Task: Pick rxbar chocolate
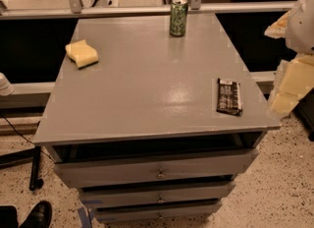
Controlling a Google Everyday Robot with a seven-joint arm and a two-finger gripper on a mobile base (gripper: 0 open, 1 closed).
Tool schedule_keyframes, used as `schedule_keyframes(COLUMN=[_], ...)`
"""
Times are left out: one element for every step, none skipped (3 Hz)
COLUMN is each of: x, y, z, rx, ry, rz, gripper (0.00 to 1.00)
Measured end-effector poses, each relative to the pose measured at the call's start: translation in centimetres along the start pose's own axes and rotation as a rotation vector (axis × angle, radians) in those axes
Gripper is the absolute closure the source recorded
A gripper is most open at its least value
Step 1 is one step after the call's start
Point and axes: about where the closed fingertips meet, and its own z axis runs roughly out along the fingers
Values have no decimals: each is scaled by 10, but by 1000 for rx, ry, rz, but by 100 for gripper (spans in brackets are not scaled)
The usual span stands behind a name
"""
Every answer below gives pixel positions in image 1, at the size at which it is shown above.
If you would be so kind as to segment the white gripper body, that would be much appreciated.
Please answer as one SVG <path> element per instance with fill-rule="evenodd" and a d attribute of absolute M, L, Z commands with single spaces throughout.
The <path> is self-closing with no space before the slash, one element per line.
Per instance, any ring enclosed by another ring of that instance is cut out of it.
<path fill-rule="evenodd" d="M 297 0 L 292 6 L 286 45 L 297 53 L 314 54 L 314 0 Z"/>

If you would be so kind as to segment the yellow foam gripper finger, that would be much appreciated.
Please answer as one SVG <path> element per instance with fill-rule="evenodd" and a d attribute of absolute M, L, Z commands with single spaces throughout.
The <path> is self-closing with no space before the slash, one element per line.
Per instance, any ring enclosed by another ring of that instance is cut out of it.
<path fill-rule="evenodd" d="M 284 13 L 281 17 L 279 17 L 275 22 L 266 28 L 264 34 L 275 39 L 285 38 L 289 15 L 290 12 Z"/>
<path fill-rule="evenodd" d="M 268 110 L 274 116 L 287 116 L 314 88 L 314 55 L 297 54 L 282 60 L 277 68 Z"/>

